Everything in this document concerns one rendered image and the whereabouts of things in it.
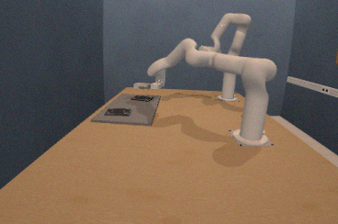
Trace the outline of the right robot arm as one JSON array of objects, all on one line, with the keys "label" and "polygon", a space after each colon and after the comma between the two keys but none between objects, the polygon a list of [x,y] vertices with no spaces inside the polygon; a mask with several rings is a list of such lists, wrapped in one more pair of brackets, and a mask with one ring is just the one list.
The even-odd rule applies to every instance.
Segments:
[{"label": "right robot arm", "polygon": [[[231,44],[231,48],[228,52],[228,55],[232,56],[239,56],[240,51],[242,49],[242,45],[244,43],[246,33],[248,30],[249,25],[251,24],[252,19],[250,16],[245,14],[226,14],[222,20],[219,22],[213,33],[211,34],[211,39],[214,41],[214,48],[213,47],[199,47],[198,50],[204,51],[220,51],[220,37],[223,35],[227,27],[232,25],[238,25],[237,32],[235,33],[233,42]],[[241,27],[245,26],[247,28]],[[234,94],[235,89],[235,79],[236,74],[232,73],[224,73],[223,74],[223,84],[222,84],[222,93],[218,96],[218,99],[225,100],[225,101],[236,101],[237,98]]]}]

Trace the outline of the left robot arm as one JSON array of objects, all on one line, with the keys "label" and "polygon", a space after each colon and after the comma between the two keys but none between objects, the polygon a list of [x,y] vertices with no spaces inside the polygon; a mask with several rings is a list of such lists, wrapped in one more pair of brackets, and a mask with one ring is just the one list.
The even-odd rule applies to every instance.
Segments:
[{"label": "left robot arm", "polygon": [[213,67],[221,72],[242,76],[245,90],[242,124],[241,129],[233,132],[233,137],[247,145],[265,145],[268,141],[264,130],[268,106],[265,82],[276,76],[276,65],[268,59],[217,55],[216,52],[197,50],[194,40],[184,39],[166,58],[154,62],[147,74],[155,76],[156,83],[165,83],[165,69],[175,66],[185,56],[186,62],[193,67]]}]

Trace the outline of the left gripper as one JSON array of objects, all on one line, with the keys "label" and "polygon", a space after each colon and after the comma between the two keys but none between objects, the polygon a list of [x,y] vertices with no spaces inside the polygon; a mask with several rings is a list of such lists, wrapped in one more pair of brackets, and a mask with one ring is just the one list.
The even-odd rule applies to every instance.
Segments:
[{"label": "left gripper", "polygon": [[164,83],[152,83],[152,84],[148,84],[148,87],[143,87],[143,86],[139,86],[140,89],[144,89],[144,88],[150,88],[151,89],[155,89],[155,90],[159,90],[160,88],[164,87]]}]

